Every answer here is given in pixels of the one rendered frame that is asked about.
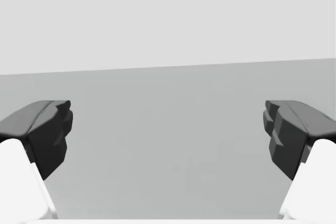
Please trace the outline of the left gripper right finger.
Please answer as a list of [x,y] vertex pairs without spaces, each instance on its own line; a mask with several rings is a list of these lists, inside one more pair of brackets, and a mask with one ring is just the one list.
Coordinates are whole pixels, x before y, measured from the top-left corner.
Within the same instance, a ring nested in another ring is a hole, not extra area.
[[265,106],[271,160],[292,181],[280,216],[336,220],[336,120],[294,100]]

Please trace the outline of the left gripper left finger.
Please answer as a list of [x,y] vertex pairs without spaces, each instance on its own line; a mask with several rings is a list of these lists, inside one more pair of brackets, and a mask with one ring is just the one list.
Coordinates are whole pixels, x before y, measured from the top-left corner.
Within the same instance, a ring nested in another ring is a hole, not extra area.
[[65,160],[70,107],[36,101],[0,120],[0,220],[58,219],[44,181]]

